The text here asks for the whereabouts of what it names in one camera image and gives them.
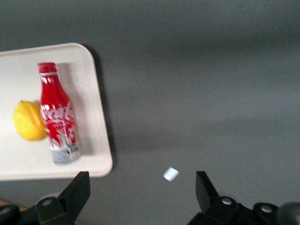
screw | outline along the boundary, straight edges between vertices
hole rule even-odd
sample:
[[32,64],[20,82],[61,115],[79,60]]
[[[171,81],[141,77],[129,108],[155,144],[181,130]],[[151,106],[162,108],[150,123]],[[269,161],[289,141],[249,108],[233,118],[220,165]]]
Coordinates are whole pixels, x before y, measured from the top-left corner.
[[0,215],[6,214],[10,211],[10,208],[4,208],[0,211]]
[[47,206],[47,205],[50,205],[51,202],[52,202],[52,199],[47,199],[47,200],[45,200],[45,201],[42,202],[42,205],[43,206]]
[[232,201],[231,201],[229,198],[223,198],[223,199],[222,199],[222,202],[223,202],[223,204],[225,204],[225,205],[231,205],[231,204],[232,204]]
[[262,205],[261,206],[261,210],[264,211],[264,212],[266,212],[266,213],[271,213],[272,212],[271,207],[268,206],[268,205]]

yellow lemon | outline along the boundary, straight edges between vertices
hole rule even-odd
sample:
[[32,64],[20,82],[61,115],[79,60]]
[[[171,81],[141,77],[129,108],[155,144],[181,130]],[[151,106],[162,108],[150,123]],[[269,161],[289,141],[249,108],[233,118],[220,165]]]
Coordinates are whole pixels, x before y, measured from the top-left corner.
[[21,101],[13,113],[13,124],[18,134],[25,140],[38,141],[47,136],[40,114],[40,106],[30,101]]

white object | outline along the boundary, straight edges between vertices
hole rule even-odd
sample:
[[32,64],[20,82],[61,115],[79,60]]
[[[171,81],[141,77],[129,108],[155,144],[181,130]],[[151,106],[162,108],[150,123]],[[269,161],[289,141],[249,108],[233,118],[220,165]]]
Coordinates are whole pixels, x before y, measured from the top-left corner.
[[[48,139],[22,139],[12,123],[20,100],[41,96],[39,62],[57,64],[61,85],[74,107],[82,156],[68,165],[55,165]],[[0,52],[0,180],[73,178],[80,171],[91,177],[107,175],[112,156],[91,53],[76,43]]]
[[179,172],[177,170],[175,170],[172,167],[170,167],[164,173],[164,178],[166,178],[168,181],[172,181],[172,180],[174,180],[177,177],[178,174],[179,174]]

coca-cola bottle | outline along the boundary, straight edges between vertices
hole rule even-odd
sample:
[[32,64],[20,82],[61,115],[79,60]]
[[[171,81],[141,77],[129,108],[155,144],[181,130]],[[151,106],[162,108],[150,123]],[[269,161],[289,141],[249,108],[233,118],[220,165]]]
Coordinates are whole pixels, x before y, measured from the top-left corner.
[[42,82],[41,115],[55,164],[70,163],[80,157],[70,99],[62,88],[54,62],[38,63]]

gray table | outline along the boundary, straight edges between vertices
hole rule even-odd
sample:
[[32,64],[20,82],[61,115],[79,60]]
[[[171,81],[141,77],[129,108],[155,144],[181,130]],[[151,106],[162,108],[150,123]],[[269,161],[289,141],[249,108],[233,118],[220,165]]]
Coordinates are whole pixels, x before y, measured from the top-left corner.
[[[247,207],[300,202],[299,15],[292,0],[0,2],[0,51],[99,56],[114,166],[78,224],[187,224],[199,170]],[[0,196],[29,207],[69,182],[0,182]]]

